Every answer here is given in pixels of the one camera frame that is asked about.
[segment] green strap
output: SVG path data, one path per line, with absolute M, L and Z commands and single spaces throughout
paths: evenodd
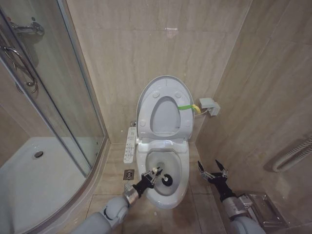
M 187 110 L 187 109 L 193 109 L 192 105 L 187 105 L 187 106 L 178 106 L 177 107 L 179 110 Z

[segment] bidet control panel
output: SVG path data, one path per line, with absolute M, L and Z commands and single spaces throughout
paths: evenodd
M 125 149 L 125 154 L 123 158 L 124 163 L 133 162 L 133 156 L 135 154 L 135 149 L 136 149 L 136 139 L 137 139 L 137 128 L 130 127 L 128 129 L 126 149 Z

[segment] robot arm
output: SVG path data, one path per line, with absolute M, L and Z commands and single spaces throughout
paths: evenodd
M 200 175 L 209 183 L 215 185 L 220 194 L 225 211 L 231 222 L 233 234 L 265 234 L 265 231 L 251 218 L 246 217 L 247 211 L 244 204 L 237 198 L 236 194 L 228 187 L 228 171 L 216 160 L 217 166 L 221 172 L 208 173 L 204 171 L 203 166 L 198 161 Z
M 80 224 L 73 234 L 107 234 L 125 219 L 129 208 L 141 198 L 147 188 L 154 188 L 157 178 L 162 170 L 153 168 L 152 171 L 141 175 L 141 181 L 138 184 L 125 184 L 125 191 L 121 196 L 110 199 L 107 205 L 100 211 L 90 215 L 82 224 Z

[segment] white shower base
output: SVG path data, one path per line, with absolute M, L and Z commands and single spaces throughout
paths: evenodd
M 37 151 L 44 155 L 34 160 Z M 22 233 L 38 225 L 84 181 L 55 137 L 30 138 L 0 168 L 0 234 Z

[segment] tiled floor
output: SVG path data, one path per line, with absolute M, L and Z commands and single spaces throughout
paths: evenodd
M 59 234 L 70 233 L 90 214 L 99 211 L 115 195 L 122 194 L 123 171 L 135 169 L 137 164 L 123 163 L 125 145 L 112 144 L 100 182 L 78 216 L 70 221 Z M 114 230 L 115 234 L 225 234 L 211 188 L 198 173 L 199 155 L 195 144 L 190 144 L 189 188 L 183 201 L 172 210 L 161 210 L 142 196 L 129 211 L 126 220 Z M 138 174 L 131 183 L 138 182 Z

